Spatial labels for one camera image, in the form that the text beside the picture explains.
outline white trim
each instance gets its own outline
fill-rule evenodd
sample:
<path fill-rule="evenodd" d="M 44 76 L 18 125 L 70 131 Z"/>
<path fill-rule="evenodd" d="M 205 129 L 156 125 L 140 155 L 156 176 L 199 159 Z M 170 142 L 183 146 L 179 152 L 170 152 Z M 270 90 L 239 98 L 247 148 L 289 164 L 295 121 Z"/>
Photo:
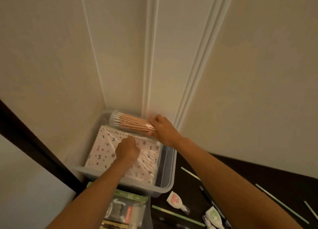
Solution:
<path fill-rule="evenodd" d="M 209 18 L 202 35 L 201 43 L 194 60 L 187 85 L 176 115 L 174 126 L 180 130 L 185 118 L 194 92 L 197 88 L 202 72 L 211 53 L 213 44 L 220 30 L 226 11 L 231 0 L 214 0 L 210 10 Z"/>
<path fill-rule="evenodd" d="M 147 0 L 141 116 L 148 117 L 159 0 Z"/>
<path fill-rule="evenodd" d="M 95 59 L 96 69 L 97 69 L 98 77 L 99 77 L 99 80 L 100 80 L 100 83 L 101 83 L 101 90 L 102 90 L 103 97 L 104 97 L 104 102 L 105 102 L 105 105 L 106 105 L 106 98 L 105 98 L 103 83 L 102 83 L 101 75 L 100 75 L 100 72 L 99 72 L 99 66 L 98 66 L 98 62 L 97 62 L 97 58 L 96 58 L 96 54 L 95 54 L 95 49 L 94 49 L 94 45 L 93 45 L 93 39 L 92 39 L 91 31 L 89 29 L 88 18 L 87 18 L 87 14 L 86 14 L 84 0 L 82 0 L 82 5 L 83 5 L 84 14 L 85 14 L 85 20 L 86 20 L 86 25 L 87 25 L 87 29 L 88 29 L 89 38 L 91 40 L 91 45 L 92 45 L 93 55 L 94 55 L 94 59 Z"/>

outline dark table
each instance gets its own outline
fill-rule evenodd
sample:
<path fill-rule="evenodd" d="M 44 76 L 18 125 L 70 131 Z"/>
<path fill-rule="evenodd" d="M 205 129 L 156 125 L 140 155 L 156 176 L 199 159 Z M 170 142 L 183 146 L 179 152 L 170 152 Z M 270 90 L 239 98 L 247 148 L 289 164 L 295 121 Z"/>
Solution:
<path fill-rule="evenodd" d="M 317 179 L 222 156 L 216 157 L 247 179 L 249 182 L 252 184 L 257 183 L 281 202 L 289 206 L 292 210 L 309 221 L 310 224 L 308 225 L 286 210 L 289 215 L 295 218 L 295 220 L 303 228 L 318 228 L 318 220 L 312 215 L 303 202 L 304 200 L 307 201 L 312 209 L 318 213 Z M 184 167 L 188 171 L 194 173 L 193 169 L 185 161 L 185 159 L 180 154 L 177 154 L 175 181 L 172 191 L 176 192 L 181 197 L 183 204 L 190 209 L 189 218 L 203 223 L 202 215 L 211 207 L 211 205 L 204 199 L 199 190 L 199 185 L 202 186 L 201 181 L 181 170 L 181 167 Z M 151 205 L 156 205 L 185 216 L 180 209 L 175 209 L 166 202 L 169 194 L 170 192 L 162 194 L 158 198 L 151 198 Z M 154 229 L 173 228 L 161 222 L 159 217 L 173 219 L 182 225 L 188 226 L 191 229 L 203 228 L 199 225 L 153 208 L 151 208 L 151 216 Z"/>

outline pen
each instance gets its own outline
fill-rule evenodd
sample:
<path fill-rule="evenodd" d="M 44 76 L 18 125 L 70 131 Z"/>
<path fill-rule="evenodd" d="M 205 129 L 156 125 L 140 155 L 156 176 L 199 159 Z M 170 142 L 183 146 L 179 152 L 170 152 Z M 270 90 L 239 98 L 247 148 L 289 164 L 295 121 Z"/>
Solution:
<path fill-rule="evenodd" d="M 190 229 L 184 225 L 181 225 L 179 223 L 176 223 L 175 221 L 173 220 L 170 220 L 170 219 L 166 219 L 166 218 L 162 218 L 160 217 L 159 220 L 163 221 L 164 223 L 170 225 L 170 226 L 173 226 L 173 227 L 177 227 L 177 228 L 183 228 L 183 229 Z"/>
<path fill-rule="evenodd" d="M 225 218 L 225 216 L 223 215 L 223 213 L 221 212 L 221 210 L 217 207 L 216 203 L 213 200 L 210 200 L 209 197 L 207 196 L 207 194 L 205 193 L 204 189 L 202 188 L 202 186 L 199 186 L 201 193 L 203 195 L 203 197 L 206 199 L 207 202 L 211 203 L 214 208 L 217 210 L 217 212 L 220 214 L 220 216 L 224 219 L 225 221 L 225 225 L 227 225 L 228 227 L 232 227 L 231 224 L 229 223 L 229 221 Z"/>

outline person's right hand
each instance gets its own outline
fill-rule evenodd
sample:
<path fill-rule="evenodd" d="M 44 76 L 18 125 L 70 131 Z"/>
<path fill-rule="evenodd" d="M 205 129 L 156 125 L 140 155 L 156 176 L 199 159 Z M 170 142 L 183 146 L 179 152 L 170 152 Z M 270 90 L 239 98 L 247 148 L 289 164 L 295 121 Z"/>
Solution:
<path fill-rule="evenodd" d="M 156 131 L 150 131 L 147 134 L 155 137 L 160 143 L 176 148 L 183 136 L 175 129 L 172 123 L 166 118 L 157 115 L 155 118 L 149 117 L 149 122 L 155 127 Z"/>

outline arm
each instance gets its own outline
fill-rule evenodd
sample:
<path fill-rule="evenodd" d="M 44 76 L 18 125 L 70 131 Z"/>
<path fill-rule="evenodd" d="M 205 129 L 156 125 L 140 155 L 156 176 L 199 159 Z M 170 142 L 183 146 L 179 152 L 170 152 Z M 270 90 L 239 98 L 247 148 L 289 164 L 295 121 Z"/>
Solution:
<path fill-rule="evenodd" d="M 299 228 L 280 206 L 224 163 L 184 138 L 167 118 L 149 118 L 149 135 L 176 149 L 191 165 L 234 228 Z"/>
<path fill-rule="evenodd" d="M 109 169 L 65 207 L 47 229 L 100 227 L 120 179 L 139 157 L 140 150 L 135 138 L 129 136 L 122 139 L 115 153 L 116 159 Z"/>

